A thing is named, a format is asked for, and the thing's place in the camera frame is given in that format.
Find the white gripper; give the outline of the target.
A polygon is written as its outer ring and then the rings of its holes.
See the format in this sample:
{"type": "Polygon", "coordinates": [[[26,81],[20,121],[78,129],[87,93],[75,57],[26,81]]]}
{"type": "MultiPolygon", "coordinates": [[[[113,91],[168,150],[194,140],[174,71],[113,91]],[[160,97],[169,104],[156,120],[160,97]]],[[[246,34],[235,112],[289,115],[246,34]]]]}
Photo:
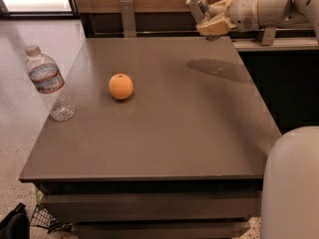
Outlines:
{"type": "Polygon", "coordinates": [[[238,32],[250,32],[259,29],[258,0],[220,0],[209,5],[212,14],[218,14],[208,21],[196,25],[202,36],[221,36],[236,26],[238,32]]]}

